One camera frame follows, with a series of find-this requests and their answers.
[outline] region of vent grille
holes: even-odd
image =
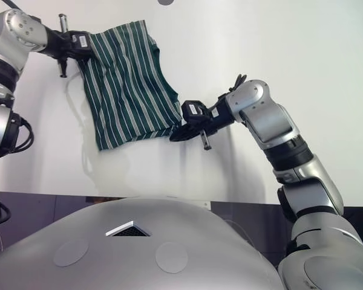
[[[136,227],[127,228],[117,234],[113,234],[113,237],[147,237],[148,235],[140,231]]]
[[[114,228],[105,234],[106,237],[150,237],[149,231],[139,227],[136,222],[131,221]]]

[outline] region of garment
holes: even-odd
[[[95,56],[78,61],[99,150],[169,135],[180,125],[177,93],[160,70],[145,21],[91,34]]]

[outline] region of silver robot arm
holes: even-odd
[[[210,149],[208,136],[237,121],[272,164],[283,185],[278,197],[284,214],[294,222],[287,257],[278,268],[288,290],[363,289],[363,243],[341,216],[341,195],[287,111],[271,99],[265,82],[238,77],[213,107],[187,101],[182,111],[187,124],[171,141],[200,134],[204,148]]]
[[[16,83],[23,72],[28,54],[35,51],[56,59],[61,77],[66,77],[68,57],[84,59],[92,54],[88,33],[68,31],[66,16],[60,14],[59,18],[62,32],[49,29],[41,24],[40,19],[19,9],[0,13],[0,157],[22,152],[33,142],[30,124],[12,111]],[[25,126],[30,134],[17,146],[21,126]],[[2,209],[7,211],[7,215],[5,218],[0,217],[0,223],[10,216],[9,210],[0,203],[0,212]]]

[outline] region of label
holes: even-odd
[[[198,112],[196,111],[196,108],[195,108],[195,106],[194,105],[189,105],[189,109],[191,110],[191,112],[192,112],[192,114],[194,114],[194,115],[197,115],[198,114]]]
[[[218,116],[219,116],[219,113],[218,113],[217,108],[214,108],[214,109],[211,111],[211,114],[212,114],[212,117],[213,117],[213,118],[218,117]]]
[[[80,47],[87,47],[86,36],[79,36]]]

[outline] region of white backdrop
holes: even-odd
[[[16,0],[59,30],[98,33],[145,19],[162,71],[181,102],[207,105],[239,73],[261,79],[318,154],[346,205],[363,205],[363,0]],[[0,2],[0,12],[7,7]],[[24,153],[0,159],[0,191],[59,195],[169,195],[277,203],[270,164],[240,124],[211,138],[166,138],[98,152],[74,62],[60,79],[55,60],[33,53],[14,110],[36,135]]]

